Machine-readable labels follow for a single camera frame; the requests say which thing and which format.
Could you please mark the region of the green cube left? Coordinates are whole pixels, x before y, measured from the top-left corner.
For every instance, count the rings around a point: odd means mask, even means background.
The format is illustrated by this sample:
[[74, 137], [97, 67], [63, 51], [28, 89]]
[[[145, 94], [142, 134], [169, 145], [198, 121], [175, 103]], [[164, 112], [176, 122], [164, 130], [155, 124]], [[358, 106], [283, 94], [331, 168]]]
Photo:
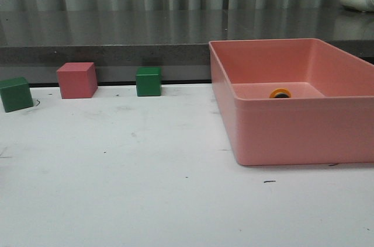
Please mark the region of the green cube left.
[[1, 99], [6, 113], [34, 105], [29, 83], [24, 77], [2, 80]]

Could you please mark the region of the pink plastic bin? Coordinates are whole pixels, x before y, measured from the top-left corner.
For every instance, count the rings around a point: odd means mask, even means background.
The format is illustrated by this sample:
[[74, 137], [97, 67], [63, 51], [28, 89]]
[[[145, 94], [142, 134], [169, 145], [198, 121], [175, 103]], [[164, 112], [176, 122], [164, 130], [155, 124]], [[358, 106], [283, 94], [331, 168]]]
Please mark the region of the pink plastic bin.
[[[373, 65], [319, 39], [211, 41], [213, 91], [237, 162], [373, 161]], [[291, 98], [271, 99], [276, 88]]]

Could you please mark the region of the pink wooden cube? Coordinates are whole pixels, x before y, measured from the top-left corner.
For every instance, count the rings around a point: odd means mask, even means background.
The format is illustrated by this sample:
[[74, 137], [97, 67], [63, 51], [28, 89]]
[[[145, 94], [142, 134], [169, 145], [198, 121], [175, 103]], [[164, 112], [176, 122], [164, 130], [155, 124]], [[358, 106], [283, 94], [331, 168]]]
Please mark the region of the pink wooden cube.
[[98, 89], [93, 62], [67, 62], [57, 70], [63, 99], [91, 98]]

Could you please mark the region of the grey stone counter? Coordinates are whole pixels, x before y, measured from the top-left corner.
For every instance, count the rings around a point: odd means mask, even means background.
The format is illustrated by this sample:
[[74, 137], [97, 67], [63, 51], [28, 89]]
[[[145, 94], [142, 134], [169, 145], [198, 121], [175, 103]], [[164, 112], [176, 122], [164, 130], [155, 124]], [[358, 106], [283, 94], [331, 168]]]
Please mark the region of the grey stone counter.
[[1, 13], [1, 78], [56, 86], [67, 62], [93, 62], [101, 85], [134, 82], [140, 66], [164, 83], [210, 82], [213, 40], [324, 40], [373, 61], [373, 14], [343, 8]]

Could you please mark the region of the green cube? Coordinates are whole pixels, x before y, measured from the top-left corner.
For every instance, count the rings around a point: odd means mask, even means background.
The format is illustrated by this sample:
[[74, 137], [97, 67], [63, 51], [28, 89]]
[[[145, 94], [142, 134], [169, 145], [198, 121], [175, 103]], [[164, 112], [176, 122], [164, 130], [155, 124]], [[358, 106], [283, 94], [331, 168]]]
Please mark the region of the green cube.
[[140, 67], [136, 73], [137, 96], [161, 96], [161, 68]]
[[24, 77], [2, 80], [1, 99], [6, 113], [34, 105], [29, 83]]

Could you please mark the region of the green cube middle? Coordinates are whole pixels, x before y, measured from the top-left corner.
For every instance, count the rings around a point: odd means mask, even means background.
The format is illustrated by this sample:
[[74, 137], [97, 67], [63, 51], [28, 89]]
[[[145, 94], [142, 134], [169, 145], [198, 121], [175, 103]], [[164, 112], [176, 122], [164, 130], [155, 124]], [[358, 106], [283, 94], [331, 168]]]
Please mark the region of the green cube middle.
[[140, 67], [136, 73], [137, 96], [161, 96], [161, 68]]

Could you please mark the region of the yellow push button switch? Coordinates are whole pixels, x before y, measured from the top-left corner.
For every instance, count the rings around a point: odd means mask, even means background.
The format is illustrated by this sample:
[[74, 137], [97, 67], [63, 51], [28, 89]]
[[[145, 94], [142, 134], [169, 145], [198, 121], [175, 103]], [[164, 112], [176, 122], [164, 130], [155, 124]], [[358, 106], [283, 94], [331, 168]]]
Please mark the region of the yellow push button switch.
[[291, 92], [286, 88], [276, 88], [269, 95], [269, 98], [271, 98], [271, 99], [291, 98], [291, 97], [292, 97]]

